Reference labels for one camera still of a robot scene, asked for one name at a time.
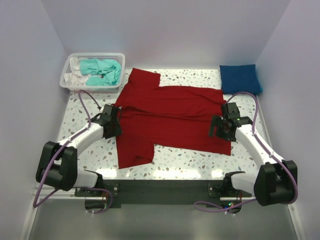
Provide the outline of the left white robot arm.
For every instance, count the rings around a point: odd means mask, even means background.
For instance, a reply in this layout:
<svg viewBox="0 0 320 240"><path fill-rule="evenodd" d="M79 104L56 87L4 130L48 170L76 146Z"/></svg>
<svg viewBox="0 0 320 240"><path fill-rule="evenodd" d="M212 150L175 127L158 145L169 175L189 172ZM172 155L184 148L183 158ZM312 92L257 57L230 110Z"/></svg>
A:
<svg viewBox="0 0 320 240"><path fill-rule="evenodd" d="M78 157L88 147L101 139L122 134L122 112L114 105L104 105L79 131L58 142L49 141L42 149L35 179L38 183L58 190L104 187L100 173L78 169Z"/></svg>

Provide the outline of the white plastic laundry basket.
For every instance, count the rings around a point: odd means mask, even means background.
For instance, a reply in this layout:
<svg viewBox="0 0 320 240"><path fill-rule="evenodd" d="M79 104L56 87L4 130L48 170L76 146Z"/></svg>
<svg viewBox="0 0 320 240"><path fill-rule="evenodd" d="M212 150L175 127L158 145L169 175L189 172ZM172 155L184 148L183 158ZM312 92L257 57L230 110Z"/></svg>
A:
<svg viewBox="0 0 320 240"><path fill-rule="evenodd" d="M64 80L64 74L70 73L70 58L76 57L79 59L110 59L110 60L116 60L121 65L121 74L120 74L120 80L117 85L114 86L87 86L85 85L67 85ZM122 79L124 76L124 70L125 70L125 62L126 58L125 55L122 53L107 53L107 52L85 52L85 53L72 53L68 56L62 73L60 77L59 84L62 88L67 88L70 91L78 92L80 90L88 91L91 93L117 93L119 91L120 85L122 83Z"/></svg>

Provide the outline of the white t shirt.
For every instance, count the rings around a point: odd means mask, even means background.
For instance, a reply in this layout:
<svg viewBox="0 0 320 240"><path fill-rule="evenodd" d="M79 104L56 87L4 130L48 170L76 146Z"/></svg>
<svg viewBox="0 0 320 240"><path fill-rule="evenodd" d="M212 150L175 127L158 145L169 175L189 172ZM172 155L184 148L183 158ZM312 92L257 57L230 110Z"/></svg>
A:
<svg viewBox="0 0 320 240"><path fill-rule="evenodd" d="M69 60L69 73L64 73L64 82L68 86L82 86L86 84L86 81L91 77L90 74L83 75L80 70L80 62L82 58L71 57Z"/></svg>

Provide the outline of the folded blue t shirt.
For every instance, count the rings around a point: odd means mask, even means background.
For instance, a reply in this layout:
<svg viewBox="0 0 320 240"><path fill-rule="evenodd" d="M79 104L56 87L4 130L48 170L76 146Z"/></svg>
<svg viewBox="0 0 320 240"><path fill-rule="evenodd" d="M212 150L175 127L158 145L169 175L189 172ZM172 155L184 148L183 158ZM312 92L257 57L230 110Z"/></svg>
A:
<svg viewBox="0 0 320 240"><path fill-rule="evenodd" d="M248 92L258 95L263 88L257 78L256 65L220 65L221 90L224 94L233 95Z"/></svg>

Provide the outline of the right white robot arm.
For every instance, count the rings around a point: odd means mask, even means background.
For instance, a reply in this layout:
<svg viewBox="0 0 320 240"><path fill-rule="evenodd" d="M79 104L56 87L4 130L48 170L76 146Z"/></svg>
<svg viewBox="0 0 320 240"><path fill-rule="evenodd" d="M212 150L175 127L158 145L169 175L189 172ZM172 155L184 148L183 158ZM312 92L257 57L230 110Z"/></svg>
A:
<svg viewBox="0 0 320 240"><path fill-rule="evenodd" d="M253 121L241 116L236 103L221 106L222 115L211 119L209 136L242 144L253 158L258 172L249 174L234 171L225 174L216 187L220 194L246 192L261 206L291 204L298 197L298 167L294 161L284 160L261 138Z"/></svg>

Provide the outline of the teal t shirt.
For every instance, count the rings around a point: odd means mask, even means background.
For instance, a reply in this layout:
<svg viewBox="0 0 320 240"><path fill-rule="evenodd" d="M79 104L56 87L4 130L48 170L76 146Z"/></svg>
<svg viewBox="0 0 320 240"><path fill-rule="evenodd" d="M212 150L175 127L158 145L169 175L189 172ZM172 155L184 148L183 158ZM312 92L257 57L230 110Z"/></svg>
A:
<svg viewBox="0 0 320 240"><path fill-rule="evenodd" d="M120 82L122 67L114 59L82 59L79 69L83 76L88 76L86 86L115 86Z"/></svg>

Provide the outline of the red t shirt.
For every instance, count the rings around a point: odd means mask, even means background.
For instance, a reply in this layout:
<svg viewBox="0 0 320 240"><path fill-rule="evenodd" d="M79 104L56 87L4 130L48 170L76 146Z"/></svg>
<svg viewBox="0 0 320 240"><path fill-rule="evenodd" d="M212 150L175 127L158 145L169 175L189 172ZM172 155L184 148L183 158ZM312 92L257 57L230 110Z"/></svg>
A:
<svg viewBox="0 0 320 240"><path fill-rule="evenodd" d="M161 75L133 68L115 102L122 134L116 137L120 169L150 164L154 146L231 154L231 143L210 137L213 116L225 103L218 89L160 86Z"/></svg>

